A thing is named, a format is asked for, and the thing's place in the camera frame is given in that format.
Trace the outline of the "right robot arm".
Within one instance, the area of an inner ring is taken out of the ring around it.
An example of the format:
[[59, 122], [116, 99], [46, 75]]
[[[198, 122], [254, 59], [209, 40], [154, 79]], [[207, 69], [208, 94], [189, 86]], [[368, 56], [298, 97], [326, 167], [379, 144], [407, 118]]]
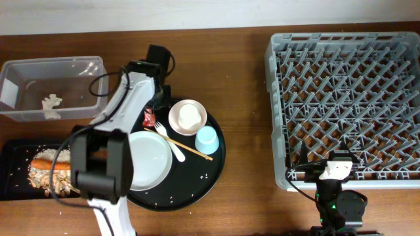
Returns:
[[305, 182], [316, 184], [314, 202], [320, 213], [321, 225], [311, 227], [310, 235], [358, 234], [368, 198], [357, 191], [344, 190], [343, 184], [351, 179], [359, 165], [358, 158], [342, 142], [327, 159], [313, 162], [308, 160], [307, 146], [301, 145], [296, 169], [304, 172]]

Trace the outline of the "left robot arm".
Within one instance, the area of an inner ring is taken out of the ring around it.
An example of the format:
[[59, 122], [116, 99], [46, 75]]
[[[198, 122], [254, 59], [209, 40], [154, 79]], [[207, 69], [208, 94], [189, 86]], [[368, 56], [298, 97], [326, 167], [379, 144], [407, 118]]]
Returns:
[[102, 113], [73, 130], [71, 184], [94, 210], [102, 235], [136, 235], [127, 206], [134, 174], [129, 134], [145, 106], [163, 103], [174, 67], [167, 48], [150, 45], [145, 59], [117, 72], [118, 87]]

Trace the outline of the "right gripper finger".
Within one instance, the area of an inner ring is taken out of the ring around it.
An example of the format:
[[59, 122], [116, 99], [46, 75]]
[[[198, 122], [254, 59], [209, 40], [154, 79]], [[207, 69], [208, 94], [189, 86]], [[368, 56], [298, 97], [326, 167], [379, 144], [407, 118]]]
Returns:
[[360, 164], [359, 159], [353, 152], [351, 152], [344, 138], [340, 139], [340, 150], [338, 152], [338, 156], [342, 158], [350, 158], [354, 164]]
[[301, 151], [298, 158], [298, 164], [303, 165], [308, 163], [308, 148], [305, 142], [301, 144]]

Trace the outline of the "white dinner plate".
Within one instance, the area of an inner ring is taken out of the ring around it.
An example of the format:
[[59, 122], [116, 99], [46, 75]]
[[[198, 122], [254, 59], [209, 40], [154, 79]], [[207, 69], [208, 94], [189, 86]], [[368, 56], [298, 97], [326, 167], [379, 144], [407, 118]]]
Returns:
[[134, 168], [130, 190], [145, 191], [159, 185], [173, 162], [167, 141], [153, 132], [139, 131], [129, 135], [129, 145]]

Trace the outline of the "light blue cup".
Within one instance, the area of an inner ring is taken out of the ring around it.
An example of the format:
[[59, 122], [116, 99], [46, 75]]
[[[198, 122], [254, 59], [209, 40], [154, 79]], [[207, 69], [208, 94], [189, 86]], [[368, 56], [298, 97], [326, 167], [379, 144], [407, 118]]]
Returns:
[[196, 149], [206, 155], [211, 155], [219, 148], [219, 137], [216, 130], [210, 126], [204, 126], [198, 130], [195, 139]]

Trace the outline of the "white tissue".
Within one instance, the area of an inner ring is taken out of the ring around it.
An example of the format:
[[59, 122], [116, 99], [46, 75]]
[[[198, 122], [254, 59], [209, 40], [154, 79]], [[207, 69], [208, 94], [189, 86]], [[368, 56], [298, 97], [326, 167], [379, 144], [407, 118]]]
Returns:
[[61, 115], [53, 110], [55, 106], [59, 106], [62, 99], [56, 94], [49, 94], [47, 98], [42, 101], [43, 114], [46, 119], [60, 119]]

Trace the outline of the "orange carrot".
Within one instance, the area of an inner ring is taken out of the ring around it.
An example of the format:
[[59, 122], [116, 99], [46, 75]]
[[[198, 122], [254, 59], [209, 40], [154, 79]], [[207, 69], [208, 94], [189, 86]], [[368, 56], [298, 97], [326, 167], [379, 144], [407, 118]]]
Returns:
[[[50, 170], [53, 165], [52, 161], [44, 160], [44, 159], [34, 159], [31, 161], [31, 166], [33, 168], [39, 170]], [[70, 170], [71, 165], [70, 163], [56, 163], [54, 166], [54, 170]]]

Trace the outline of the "red snack wrapper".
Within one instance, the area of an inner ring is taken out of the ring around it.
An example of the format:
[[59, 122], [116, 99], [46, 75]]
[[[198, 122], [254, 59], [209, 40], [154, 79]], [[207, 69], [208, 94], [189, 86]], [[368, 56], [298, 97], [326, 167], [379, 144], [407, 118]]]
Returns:
[[156, 116], [153, 107], [144, 108], [143, 127], [154, 127], [156, 124]]

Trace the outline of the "rice and food scraps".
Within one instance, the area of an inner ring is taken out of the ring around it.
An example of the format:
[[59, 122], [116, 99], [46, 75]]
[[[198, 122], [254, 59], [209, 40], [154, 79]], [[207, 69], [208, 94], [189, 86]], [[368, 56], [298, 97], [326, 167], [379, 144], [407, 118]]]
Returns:
[[[56, 149], [45, 149], [34, 156], [34, 159], [44, 159], [48, 161], [53, 161], [56, 154]], [[70, 163], [71, 153], [70, 150], [65, 149], [61, 151], [58, 155], [56, 163]], [[43, 188], [45, 191], [45, 196], [49, 197], [52, 193], [50, 189], [50, 170], [39, 170], [33, 168], [30, 163], [29, 172], [27, 179], [30, 181], [30, 184], [34, 188]], [[71, 170], [53, 170], [52, 173], [52, 186], [54, 192], [59, 197], [66, 197], [71, 193], [80, 193], [80, 191], [73, 187], [71, 184]]]

